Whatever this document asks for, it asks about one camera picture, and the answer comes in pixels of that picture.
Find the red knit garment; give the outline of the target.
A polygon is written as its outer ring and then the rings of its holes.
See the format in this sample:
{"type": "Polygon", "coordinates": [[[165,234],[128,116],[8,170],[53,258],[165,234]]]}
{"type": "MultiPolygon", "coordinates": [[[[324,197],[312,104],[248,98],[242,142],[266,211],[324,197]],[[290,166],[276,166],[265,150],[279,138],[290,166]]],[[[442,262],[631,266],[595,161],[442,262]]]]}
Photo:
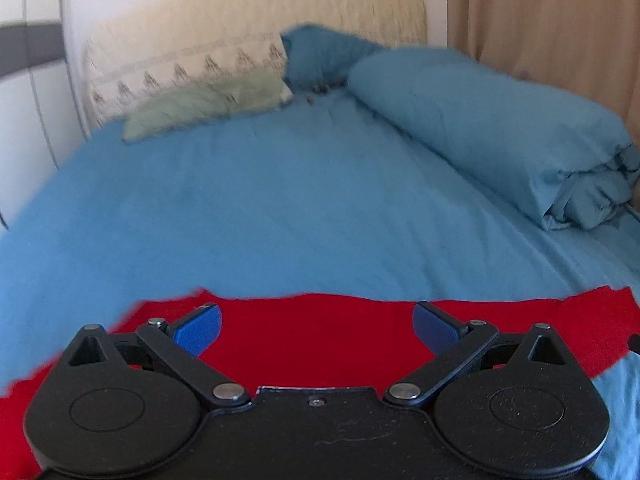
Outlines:
{"type": "MultiPolygon", "coordinates": [[[[129,333],[150,318],[175,321],[202,304],[216,304],[222,329],[200,356],[247,389],[372,387],[387,385],[434,358],[414,334],[408,301],[374,301],[309,294],[279,299],[224,299],[207,290],[131,307],[112,325],[129,333]]],[[[565,299],[444,300],[461,322],[479,318],[503,333],[551,324],[593,380],[611,414],[612,428],[594,464],[602,479],[639,474],[639,358],[628,339],[639,330],[629,289],[600,287],[565,299]]]]}

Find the rolled blue duvet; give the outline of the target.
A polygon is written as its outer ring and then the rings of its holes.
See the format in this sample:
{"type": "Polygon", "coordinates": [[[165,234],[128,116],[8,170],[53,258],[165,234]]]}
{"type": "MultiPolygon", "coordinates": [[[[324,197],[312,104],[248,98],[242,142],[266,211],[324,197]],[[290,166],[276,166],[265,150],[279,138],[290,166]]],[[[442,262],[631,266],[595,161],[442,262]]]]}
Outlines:
{"type": "Polygon", "coordinates": [[[545,230],[592,230],[631,199],[639,153],[608,108],[446,49],[386,50],[347,76],[358,100],[545,230]]]}

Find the blue bed sheet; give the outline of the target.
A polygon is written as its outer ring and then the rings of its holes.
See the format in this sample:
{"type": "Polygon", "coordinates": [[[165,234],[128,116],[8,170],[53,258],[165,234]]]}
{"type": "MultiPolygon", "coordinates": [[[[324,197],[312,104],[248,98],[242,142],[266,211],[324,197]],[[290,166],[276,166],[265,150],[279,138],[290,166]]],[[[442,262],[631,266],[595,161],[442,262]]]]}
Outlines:
{"type": "Polygon", "coordinates": [[[1,242],[1,385],[78,328],[226,298],[564,298],[639,283],[638,221],[545,231],[353,96],[139,144],[98,130],[1,242]]]}

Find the green pillow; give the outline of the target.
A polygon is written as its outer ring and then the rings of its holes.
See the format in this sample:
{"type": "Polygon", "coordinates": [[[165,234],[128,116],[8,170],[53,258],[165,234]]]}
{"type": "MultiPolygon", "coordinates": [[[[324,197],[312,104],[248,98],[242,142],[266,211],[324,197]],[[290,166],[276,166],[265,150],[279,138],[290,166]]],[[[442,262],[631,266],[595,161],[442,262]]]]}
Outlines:
{"type": "Polygon", "coordinates": [[[127,114],[122,140],[138,143],[210,120],[276,110],[292,99],[292,90],[270,70],[202,80],[167,90],[134,108],[127,114]]]}

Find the white and grey wardrobe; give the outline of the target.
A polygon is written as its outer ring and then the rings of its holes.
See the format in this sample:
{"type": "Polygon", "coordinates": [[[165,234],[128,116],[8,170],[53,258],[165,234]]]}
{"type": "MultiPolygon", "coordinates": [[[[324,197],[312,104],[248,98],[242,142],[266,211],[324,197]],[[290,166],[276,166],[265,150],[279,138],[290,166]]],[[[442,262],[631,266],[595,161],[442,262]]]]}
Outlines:
{"type": "Polygon", "coordinates": [[[64,0],[1,0],[1,232],[87,140],[64,0]]]}

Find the small dark items on bed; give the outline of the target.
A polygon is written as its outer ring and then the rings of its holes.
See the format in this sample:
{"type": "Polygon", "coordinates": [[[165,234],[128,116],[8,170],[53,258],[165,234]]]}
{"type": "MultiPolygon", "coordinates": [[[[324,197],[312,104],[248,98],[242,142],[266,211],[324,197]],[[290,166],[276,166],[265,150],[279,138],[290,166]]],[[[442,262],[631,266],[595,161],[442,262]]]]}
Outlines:
{"type": "Polygon", "coordinates": [[[320,96],[325,96],[330,90],[331,88],[327,84],[316,84],[307,94],[306,102],[310,106],[314,106],[316,99],[320,98],[320,96]]]}

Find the beige quilted headboard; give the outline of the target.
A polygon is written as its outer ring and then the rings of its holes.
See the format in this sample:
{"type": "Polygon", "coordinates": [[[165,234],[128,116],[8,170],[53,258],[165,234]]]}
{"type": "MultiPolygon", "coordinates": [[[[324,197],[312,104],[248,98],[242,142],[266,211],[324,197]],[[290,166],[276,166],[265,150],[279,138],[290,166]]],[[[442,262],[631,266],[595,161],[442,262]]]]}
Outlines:
{"type": "Polygon", "coordinates": [[[315,24],[385,47],[427,42],[424,0],[165,0],[104,21],[82,64],[93,127],[127,115],[157,93],[192,81],[283,74],[281,36],[315,24]]]}

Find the blue pillow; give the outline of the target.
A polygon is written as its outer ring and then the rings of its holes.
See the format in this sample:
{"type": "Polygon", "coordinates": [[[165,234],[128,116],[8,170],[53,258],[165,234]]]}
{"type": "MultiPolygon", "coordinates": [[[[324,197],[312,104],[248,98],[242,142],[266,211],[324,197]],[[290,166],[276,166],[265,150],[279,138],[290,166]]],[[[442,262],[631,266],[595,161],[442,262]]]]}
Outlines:
{"type": "Polygon", "coordinates": [[[294,91],[310,91],[316,84],[341,87],[352,66],[362,58],[386,50],[376,42],[320,25],[303,24],[281,35],[286,54],[284,80],[294,91]]]}

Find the beige curtain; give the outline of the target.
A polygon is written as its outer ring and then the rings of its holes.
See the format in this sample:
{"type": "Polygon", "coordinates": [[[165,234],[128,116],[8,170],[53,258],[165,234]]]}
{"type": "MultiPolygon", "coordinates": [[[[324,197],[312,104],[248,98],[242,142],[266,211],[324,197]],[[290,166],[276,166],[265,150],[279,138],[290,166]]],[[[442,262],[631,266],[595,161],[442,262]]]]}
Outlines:
{"type": "Polygon", "coordinates": [[[585,96],[639,133],[639,0],[448,0],[448,44],[585,96]]]}

